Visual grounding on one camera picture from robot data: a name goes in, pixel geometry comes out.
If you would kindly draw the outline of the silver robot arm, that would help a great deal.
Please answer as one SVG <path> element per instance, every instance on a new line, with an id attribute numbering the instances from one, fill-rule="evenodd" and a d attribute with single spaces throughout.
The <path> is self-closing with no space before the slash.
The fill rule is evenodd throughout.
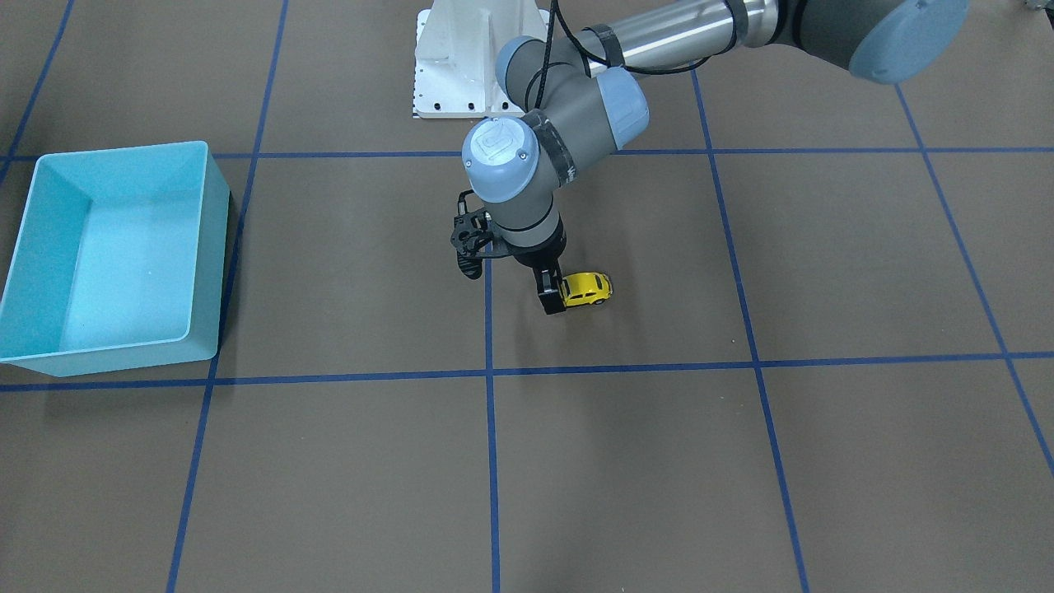
<path id="1" fill-rule="evenodd" d="M 854 77 L 897 84 L 929 67 L 959 33 L 967 1 L 677 1 L 563 38 L 521 36 L 497 50 L 497 87 L 520 116 L 484 118 L 460 160 L 451 244 L 479 280 L 487 259 L 534 274 L 546 314 L 609 299 L 602 273 L 566 278 L 557 189 L 632 142 L 651 120 L 641 80 L 690 72 L 731 50 L 782 44 Z"/>

